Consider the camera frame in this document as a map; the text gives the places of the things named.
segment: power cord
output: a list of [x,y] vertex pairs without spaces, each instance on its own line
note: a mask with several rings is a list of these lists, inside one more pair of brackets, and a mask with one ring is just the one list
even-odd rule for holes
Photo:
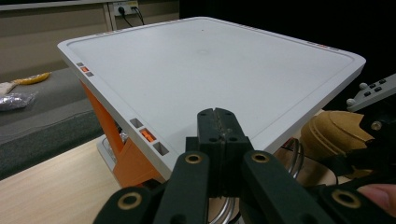
[[125,8],[119,7],[119,13],[120,13],[121,16],[124,18],[124,20],[126,21],[126,23],[128,23],[128,25],[130,25],[131,27],[133,27],[132,24],[129,23],[129,22],[126,20],[126,17],[125,17]]
[[137,16],[139,16],[140,20],[142,21],[142,24],[144,25],[145,22],[143,21],[143,16],[142,13],[140,12],[140,9],[138,7],[131,7],[131,10],[134,10],[137,13]]

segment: plastic bag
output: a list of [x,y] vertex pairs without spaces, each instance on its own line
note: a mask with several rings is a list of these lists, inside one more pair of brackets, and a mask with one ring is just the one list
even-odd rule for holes
[[17,108],[23,108],[29,105],[35,99],[35,93],[10,93],[0,96],[0,111],[8,111]]

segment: beige wall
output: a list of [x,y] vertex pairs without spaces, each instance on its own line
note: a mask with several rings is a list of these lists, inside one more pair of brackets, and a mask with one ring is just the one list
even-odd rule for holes
[[[178,19],[177,0],[138,2],[146,24]],[[141,25],[128,16],[133,26]],[[0,11],[0,83],[66,68],[63,40],[128,27],[107,4]]]

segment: light wood surface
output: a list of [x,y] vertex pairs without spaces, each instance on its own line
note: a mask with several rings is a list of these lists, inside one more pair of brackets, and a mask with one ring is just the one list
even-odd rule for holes
[[92,223],[120,189],[97,141],[0,181],[0,223]]

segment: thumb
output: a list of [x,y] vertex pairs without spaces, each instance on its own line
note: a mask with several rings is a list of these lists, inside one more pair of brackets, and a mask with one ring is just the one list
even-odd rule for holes
[[371,184],[358,188],[358,192],[396,217],[396,185]]

